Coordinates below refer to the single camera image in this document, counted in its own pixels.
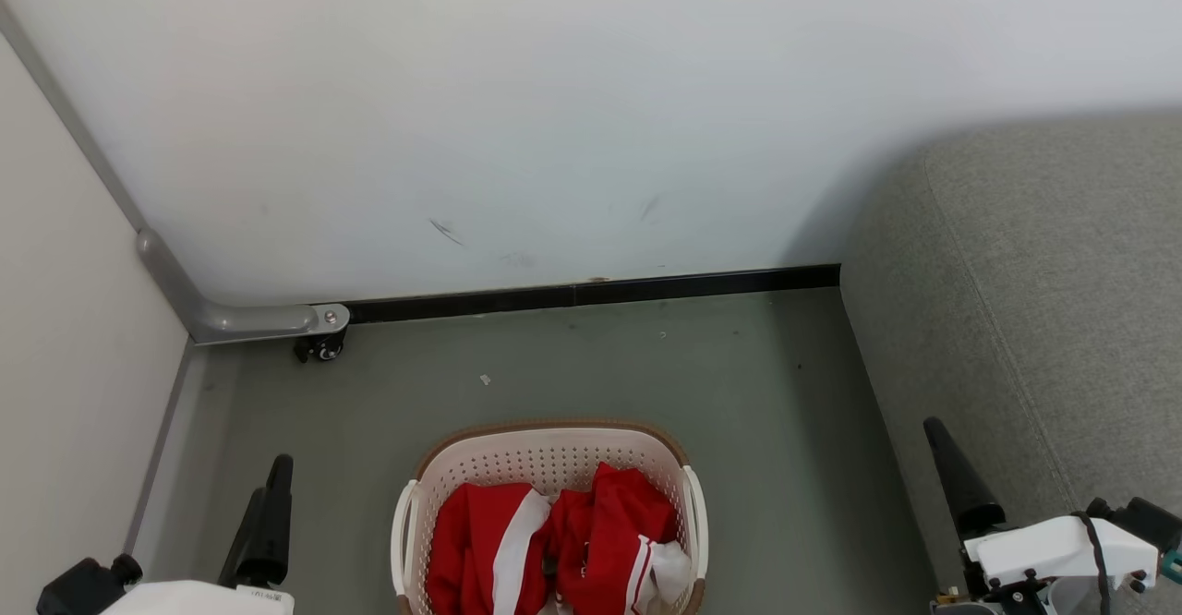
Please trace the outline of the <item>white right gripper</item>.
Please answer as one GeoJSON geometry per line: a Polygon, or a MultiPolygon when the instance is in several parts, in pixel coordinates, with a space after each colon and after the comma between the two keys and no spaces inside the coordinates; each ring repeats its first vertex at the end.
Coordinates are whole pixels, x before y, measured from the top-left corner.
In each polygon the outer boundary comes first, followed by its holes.
{"type": "Polygon", "coordinates": [[[1004,507],[950,430],[940,417],[926,417],[924,434],[954,530],[967,540],[965,559],[983,580],[970,598],[980,611],[1069,614],[1096,589],[1109,614],[1122,588],[1143,594],[1158,582],[1155,544],[1090,514],[996,532],[1007,524],[1004,507]]]}

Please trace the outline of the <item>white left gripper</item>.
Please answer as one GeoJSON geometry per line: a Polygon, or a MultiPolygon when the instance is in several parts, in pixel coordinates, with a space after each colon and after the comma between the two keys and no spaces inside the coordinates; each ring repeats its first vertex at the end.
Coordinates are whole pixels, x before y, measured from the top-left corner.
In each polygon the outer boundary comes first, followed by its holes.
{"type": "Polygon", "coordinates": [[[251,494],[217,585],[200,581],[139,583],[103,614],[292,615],[296,598],[266,588],[281,585],[290,568],[292,481],[293,458],[282,452],[271,464],[264,488],[251,494]]]}

